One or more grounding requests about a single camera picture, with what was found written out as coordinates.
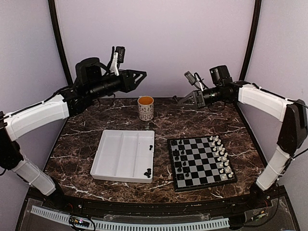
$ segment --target patterned mug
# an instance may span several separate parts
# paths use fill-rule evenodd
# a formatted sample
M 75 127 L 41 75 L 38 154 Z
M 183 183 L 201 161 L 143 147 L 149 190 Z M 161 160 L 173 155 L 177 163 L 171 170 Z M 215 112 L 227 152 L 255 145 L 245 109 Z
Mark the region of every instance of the patterned mug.
M 149 121 L 154 117 L 154 99 L 151 96 L 140 96 L 138 99 L 139 118 Z

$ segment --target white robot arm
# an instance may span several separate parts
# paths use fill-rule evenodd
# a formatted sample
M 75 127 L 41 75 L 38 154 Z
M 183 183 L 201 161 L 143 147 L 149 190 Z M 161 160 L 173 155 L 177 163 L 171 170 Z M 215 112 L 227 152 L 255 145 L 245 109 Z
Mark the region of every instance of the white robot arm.
M 0 167 L 17 173 L 52 201 L 60 198 L 58 206 L 63 206 L 61 187 L 28 160 L 16 141 L 43 125 L 82 113 L 99 97 L 111 96 L 117 91 L 127 93 L 135 90 L 147 74 L 143 71 L 119 70 L 124 53 L 124 47 L 113 48 L 107 66 L 100 63 L 98 58 L 83 60 L 76 65 L 77 78 L 73 86 L 60 89 L 50 98 L 17 112 L 0 112 Z M 103 76 L 101 68 L 106 71 Z
M 201 108 L 224 101 L 243 103 L 264 111 L 282 122 L 274 155 L 251 187 L 251 193 L 269 189 L 288 168 L 296 151 L 308 134 L 306 105 L 302 100 L 290 100 L 245 81 L 233 82 L 225 65 L 210 69 L 214 88 L 195 90 L 178 101 L 179 106 Z M 190 72 L 184 74 L 191 85 L 198 81 Z

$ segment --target lavender wall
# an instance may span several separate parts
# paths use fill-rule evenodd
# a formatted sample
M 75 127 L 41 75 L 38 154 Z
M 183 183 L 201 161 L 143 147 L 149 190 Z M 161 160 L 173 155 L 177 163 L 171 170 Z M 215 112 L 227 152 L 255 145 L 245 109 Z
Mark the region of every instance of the lavender wall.
M 308 103 L 308 2 L 263 1 L 256 44 L 247 81 L 292 99 Z M 267 159 L 276 148 L 281 124 L 249 106 L 243 107 Z M 307 230 L 308 156 L 294 161 L 281 179 L 290 195 L 302 230 Z
M 47 1 L 1 1 L 0 34 L 1 111 L 42 101 L 65 86 Z M 62 125 L 63 121 L 47 125 L 19 140 L 41 169 Z M 0 230 L 13 231 L 28 185 L 11 171 L 0 177 L 0 185 Z
M 184 73 L 198 72 L 212 85 L 209 69 L 226 64 L 238 77 L 253 15 L 250 0 L 58 0 L 68 62 L 100 57 L 108 63 L 112 46 L 125 46 L 123 69 L 148 77 L 128 95 L 184 96 L 192 90 Z

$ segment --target marble tabletop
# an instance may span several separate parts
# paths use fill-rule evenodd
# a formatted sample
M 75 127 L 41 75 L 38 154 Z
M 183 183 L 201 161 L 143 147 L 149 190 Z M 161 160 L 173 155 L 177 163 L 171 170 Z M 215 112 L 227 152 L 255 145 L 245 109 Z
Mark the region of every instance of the marble tabletop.
M 90 175 L 105 129 L 154 130 L 153 182 L 95 180 Z M 175 192 L 167 139 L 218 134 L 225 143 L 237 183 L 189 192 Z M 219 112 L 177 107 L 172 99 L 154 101 L 154 119 L 138 118 L 136 99 L 104 99 L 68 119 L 47 162 L 45 172 L 59 181 L 64 193 L 81 198 L 128 203 L 183 203 L 249 193 L 264 166 L 234 105 Z

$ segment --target white cable carrier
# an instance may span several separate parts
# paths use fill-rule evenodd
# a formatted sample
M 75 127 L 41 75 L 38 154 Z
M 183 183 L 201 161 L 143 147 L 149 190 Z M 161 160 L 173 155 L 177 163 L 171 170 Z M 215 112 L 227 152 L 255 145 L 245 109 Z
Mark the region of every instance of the white cable carrier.
M 52 211 L 47 208 L 38 207 L 34 205 L 32 206 L 31 213 L 64 225 L 70 225 L 68 223 L 70 217 L 68 213 Z M 207 230 L 217 230 L 230 227 L 228 218 L 194 222 L 194 223 L 162 224 L 162 225 L 126 224 L 126 223 L 107 222 L 95 219 L 92 219 L 92 221 L 94 222 L 97 231 L 207 231 Z M 89 227 L 77 224 L 75 226 L 80 228 L 85 228 L 87 230 L 94 230 L 92 223 L 90 223 Z

